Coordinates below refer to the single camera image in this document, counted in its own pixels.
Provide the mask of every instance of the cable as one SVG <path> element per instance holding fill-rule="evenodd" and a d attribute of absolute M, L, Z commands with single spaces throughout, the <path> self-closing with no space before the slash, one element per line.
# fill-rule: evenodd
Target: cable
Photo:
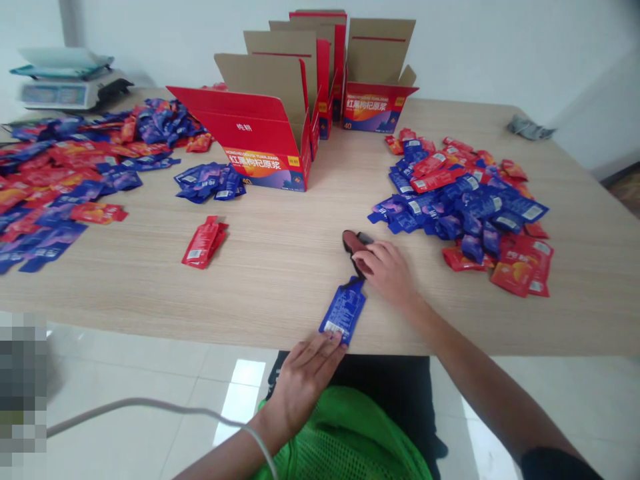
<path fill-rule="evenodd" d="M 106 405 L 102 405 L 101 407 L 94 408 L 93 410 L 88 410 L 84 413 L 81 413 L 80 415 L 76 415 L 75 417 L 70 418 L 69 420 L 65 420 L 63 422 L 58 423 L 57 425 L 49 427 L 47 429 L 47 438 L 50 439 L 56 436 L 58 433 L 62 433 L 65 430 L 68 430 L 70 428 L 75 427 L 76 425 L 79 425 L 80 423 L 84 423 L 87 420 L 91 420 L 92 418 L 99 417 L 100 415 L 104 413 L 108 413 L 113 410 L 118 410 L 119 408 L 122 408 L 122 407 L 152 407 L 152 408 L 158 408 L 160 410 L 172 411 L 174 413 L 186 413 L 189 415 L 208 415 L 209 417 L 215 418 L 216 420 L 221 421 L 222 423 L 230 427 L 237 427 L 237 428 L 241 428 L 242 430 L 246 430 L 255 439 L 258 446 L 260 447 L 260 450 L 262 450 L 262 453 L 267 459 L 267 464 L 269 465 L 269 469 L 271 470 L 271 474 L 274 480 L 278 480 L 278 470 L 275 467 L 275 462 L 273 461 L 273 457 L 269 453 L 267 446 L 262 441 L 262 438 L 260 438 L 260 435 L 258 435 L 255 432 L 255 430 L 252 429 L 250 426 L 245 425 L 244 423 L 228 420 L 224 418 L 222 415 L 220 415 L 219 413 L 206 408 L 180 407 L 179 405 L 174 405 L 173 403 L 164 402 L 160 400 L 153 400 L 153 399 L 146 399 L 146 398 L 128 398 L 128 399 L 123 399 L 123 400 L 118 400 L 112 403 L 108 403 Z"/>

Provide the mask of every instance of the wooden table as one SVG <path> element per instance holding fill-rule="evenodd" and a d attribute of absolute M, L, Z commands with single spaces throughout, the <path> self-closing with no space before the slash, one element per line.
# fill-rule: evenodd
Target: wooden table
<path fill-rule="evenodd" d="M 142 90 L 120 107 L 156 96 L 171 97 Z M 638 355 L 640 223 L 555 142 L 509 133 L 520 112 L 411 99 L 398 131 L 411 127 L 436 145 L 450 135 L 522 164 L 531 192 L 551 208 L 543 219 L 555 248 L 550 299 L 511 295 L 487 273 L 454 273 L 441 254 L 448 244 L 436 237 L 394 236 L 370 224 L 371 206 L 394 192 L 387 172 L 398 157 L 383 135 L 334 127 L 306 193 L 248 186 L 237 200 L 194 205 L 175 196 L 173 176 L 227 159 L 218 144 L 206 154 L 177 150 L 181 165 L 142 173 L 144 186 L 109 197 L 129 212 L 124 222 L 91 225 L 39 273 L 14 268 L 0 278 L 0 309 L 123 333 L 289 349 L 317 330 L 337 286 L 353 274 L 341 242 L 342 230 L 352 229 L 395 242 L 436 310 L 489 354 Z M 200 271 L 180 260 L 207 215 L 229 223 L 229 236 Z M 370 287 L 364 292 L 350 352 L 429 353 Z"/>

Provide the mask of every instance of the gray cloth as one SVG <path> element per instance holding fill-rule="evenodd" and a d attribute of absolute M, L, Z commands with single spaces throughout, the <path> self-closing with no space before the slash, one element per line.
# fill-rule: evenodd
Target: gray cloth
<path fill-rule="evenodd" d="M 555 129 L 546 129 L 540 125 L 536 125 L 531 120 L 522 118 L 520 115 L 514 115 L 511 122 L 507 125 L 510 132 L 520 135 L 528 140 L 539 140 L 551 138 Z"/>

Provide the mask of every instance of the white tile floor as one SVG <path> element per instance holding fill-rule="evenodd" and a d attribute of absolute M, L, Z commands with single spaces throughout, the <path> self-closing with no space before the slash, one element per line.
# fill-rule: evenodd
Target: white tile floor
<path fill-rule="evenodd" d="M 277 352 L 136 337 L 49 324 L 47 424 L 125 397 L 208 407 L 248 419 Z M 498 363 L 540 402 L 609 480 L 640 478 L 640 359 L 518 358 Z M 431 368 L 442 478 L 516 480 L 498 440 L 465 405 L 438 361 Z M 171 479 L 231 432 L 207 417 L 132 407 L 47 443 L 47 478 Z"/>

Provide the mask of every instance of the green mesh fabric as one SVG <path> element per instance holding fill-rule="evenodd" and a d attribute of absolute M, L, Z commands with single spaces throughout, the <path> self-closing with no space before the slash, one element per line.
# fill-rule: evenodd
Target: green mesh fabric
<path fill-rule="evenodd" d="M 347 387 L 326 389 L 307 424 L 274 460 L 282 480 L 432 480 L 404 432 L 368 396 Z M 267 480 L 271 472 L 265 465 L 253 478 Z"/>

